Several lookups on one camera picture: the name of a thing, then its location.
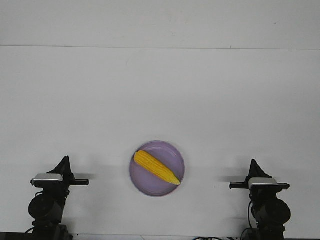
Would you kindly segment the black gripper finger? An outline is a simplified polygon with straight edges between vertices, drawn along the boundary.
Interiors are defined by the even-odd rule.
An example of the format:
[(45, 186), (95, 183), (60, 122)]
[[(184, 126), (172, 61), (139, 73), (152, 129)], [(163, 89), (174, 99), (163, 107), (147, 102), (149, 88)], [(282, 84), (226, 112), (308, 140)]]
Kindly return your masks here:
[(245, 182), (248, 183), (251, 178), (257, 177), (257, 162), (255, 159), (251, 160), (249, 173), (247, 177), (245, 178)]
[(69, 181), (74, 181), (75, 180), (75, 176), (72, 172), (72, 169), (71, 169), (71, 164), (70, 164), (70, 158), (67, 157), (67, 179)]
[(51, 171), (47, 172), (48, 174), (59, 174), (59, 175), (68, 175), (69, 174), (69, 156), (64, 156), (61, 162)]
[(254, 176), (255, 178), (273, 178), (272, 176), (266, 174), (262, 168), (259, 166), (259, 164), (257, 163), (257, 161), (254, 161)]

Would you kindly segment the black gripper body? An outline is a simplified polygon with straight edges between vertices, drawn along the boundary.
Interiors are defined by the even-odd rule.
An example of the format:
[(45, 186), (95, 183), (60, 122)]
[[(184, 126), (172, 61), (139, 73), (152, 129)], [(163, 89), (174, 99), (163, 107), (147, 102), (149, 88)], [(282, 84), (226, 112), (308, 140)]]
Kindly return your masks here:
[(88, 186), (90, 181), (88, 179), (72, 179), (67, 181), (45, 181), (43, 186), (43, 193), (50, 195), (55, 200), (65, 200), (69, 194), (70, 186)]
[(251, 200), (267, 200), (277, 199), (277, 194), (283, 190), (288, 190), (290, 184), (278, 183), (278, 186), (257, 186), (249, 189), (248, 183), (245, 182), (231, 182), (229, 188), (232, 189), (245, 189), (250, 191)]

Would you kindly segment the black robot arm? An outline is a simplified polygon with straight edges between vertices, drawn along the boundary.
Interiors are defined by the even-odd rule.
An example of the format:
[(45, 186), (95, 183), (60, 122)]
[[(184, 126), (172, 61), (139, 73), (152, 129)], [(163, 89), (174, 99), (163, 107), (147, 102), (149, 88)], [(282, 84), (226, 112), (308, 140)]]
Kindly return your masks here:
[(61, 162), (47, 173), (39, 173), (30, 184), (42, 189), (37, 192), (28, 206), (34, 219), (33, 228), (25, 233), (32, 240), (72, 240), (68, 227), (62, 224), (63, 213), (71, 186), (87, 186), (88, 179), (77, 179), (72, 172), (70, 158), (64, 156)]
[(252, 159), (245, 180), (231, 182), (229, 188), (249, 190), (250, 203), (247, 216), (253, 216), (256, 228), (249, 223), (249, 227), (241, 233), (241, 240), (284, 239), (285, 223), (291, 218), (291, 210), (277, 197), (277, 194), (288, 190), (290, 184), (277, 182), (261, 169), (255, 159)]

